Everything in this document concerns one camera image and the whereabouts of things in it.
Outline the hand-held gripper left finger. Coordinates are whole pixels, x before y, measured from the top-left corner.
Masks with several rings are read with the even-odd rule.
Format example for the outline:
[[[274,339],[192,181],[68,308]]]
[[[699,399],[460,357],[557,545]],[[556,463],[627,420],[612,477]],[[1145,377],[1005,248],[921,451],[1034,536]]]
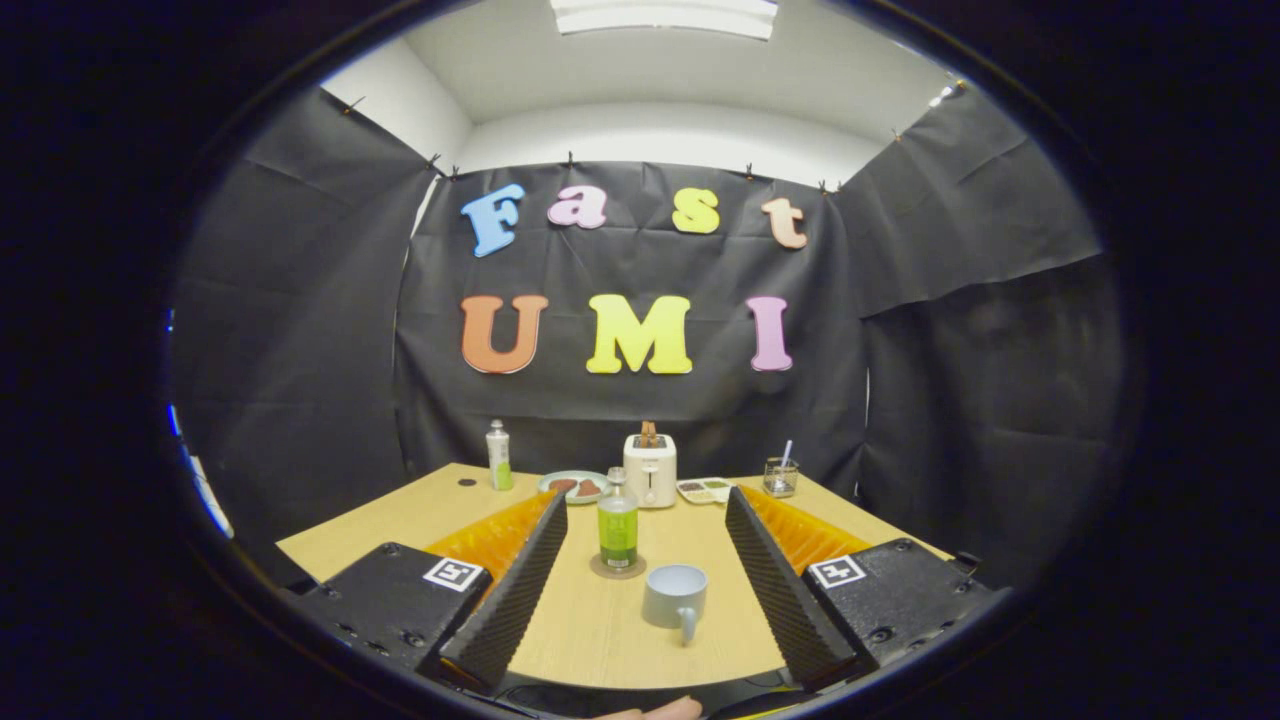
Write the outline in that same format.
[[[384,542],[294,606],[375,662],[479,694],[507,674],[568,529],[548,491],[430,550]]]

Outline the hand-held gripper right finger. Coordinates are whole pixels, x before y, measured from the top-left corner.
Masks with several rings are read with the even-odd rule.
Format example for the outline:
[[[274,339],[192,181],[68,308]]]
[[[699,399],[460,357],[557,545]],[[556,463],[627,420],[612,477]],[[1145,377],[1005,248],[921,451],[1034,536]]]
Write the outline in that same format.
[[[868,544],[750,487],[730,492],[724,524],[785,665],[806,691],[920,653],[1001,600],[963,562],[915,539]]]

